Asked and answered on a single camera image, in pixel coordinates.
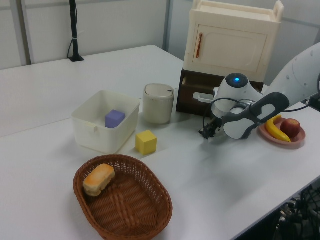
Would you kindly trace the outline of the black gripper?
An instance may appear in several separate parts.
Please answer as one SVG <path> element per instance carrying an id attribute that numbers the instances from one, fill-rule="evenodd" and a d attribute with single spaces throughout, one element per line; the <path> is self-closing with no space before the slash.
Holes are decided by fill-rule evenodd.
<path id="1" fill-rule="evenodd" d="M 205 139 L 209 139 L 210 137 L 217 137 L 220 135 L 220 129 L 222 127 L 222 120 L 220 118 L 214 117 L 210 120 L 210 122 L 205 125 L 201 130 L 201 135 Z"/>

